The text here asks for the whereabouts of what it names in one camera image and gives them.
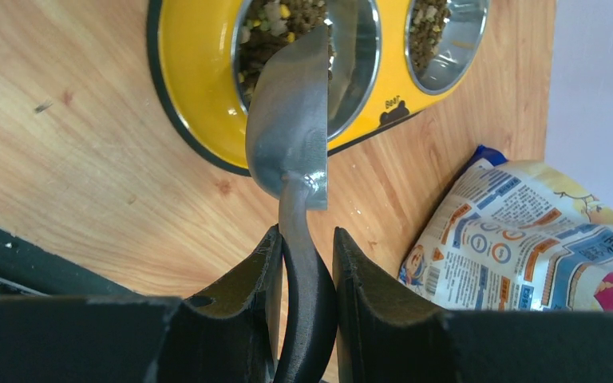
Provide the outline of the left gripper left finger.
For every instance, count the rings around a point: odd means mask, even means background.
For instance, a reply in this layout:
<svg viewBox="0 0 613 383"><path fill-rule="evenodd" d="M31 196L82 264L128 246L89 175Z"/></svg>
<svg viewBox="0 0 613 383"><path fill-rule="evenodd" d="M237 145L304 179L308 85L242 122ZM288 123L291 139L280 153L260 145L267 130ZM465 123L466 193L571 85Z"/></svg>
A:
<svg viewBox="0 0 613 383"><path fill-rule="evenodd" d="M277 365L282 240L189 298L0 298L0 382L269 382Z"/></svg>

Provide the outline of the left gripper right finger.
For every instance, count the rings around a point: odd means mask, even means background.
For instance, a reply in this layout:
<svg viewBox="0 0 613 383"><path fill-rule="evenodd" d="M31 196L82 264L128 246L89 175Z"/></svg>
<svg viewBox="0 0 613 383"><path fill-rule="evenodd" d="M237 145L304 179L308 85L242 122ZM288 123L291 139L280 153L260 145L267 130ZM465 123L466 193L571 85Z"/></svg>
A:
<svg viewBox="0 0 613 383"><path fill-rule="evenodd" d="M613 312L444 310L334 231L342 382L613 382Z"/></svg>

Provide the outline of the colourful pet food bag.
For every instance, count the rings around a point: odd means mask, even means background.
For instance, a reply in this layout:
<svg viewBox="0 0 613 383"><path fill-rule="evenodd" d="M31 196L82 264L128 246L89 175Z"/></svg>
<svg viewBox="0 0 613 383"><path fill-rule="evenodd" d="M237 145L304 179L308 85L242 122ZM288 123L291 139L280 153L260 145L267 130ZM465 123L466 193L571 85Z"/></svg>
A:
<svg viewBox="0 0 613 383"><path fill-rule="evenodd" d="M480 146L397 278L446 309L613 311L613 210L545 163Z"/></svg>

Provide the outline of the silver metal scoop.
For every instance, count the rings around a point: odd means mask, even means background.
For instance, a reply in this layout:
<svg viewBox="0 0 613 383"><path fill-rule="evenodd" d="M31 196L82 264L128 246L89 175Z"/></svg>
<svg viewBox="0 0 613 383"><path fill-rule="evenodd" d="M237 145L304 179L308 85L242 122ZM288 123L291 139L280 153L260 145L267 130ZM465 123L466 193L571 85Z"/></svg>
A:
<svg viewBox="0 0 613 383"><path fill-rule="evenodd" d="M307 223L327 208L329 36L317 26L264 66L247 112L252 179L279 201L288 315L275 380L318 382L338 326L333 280Z"/></svg>

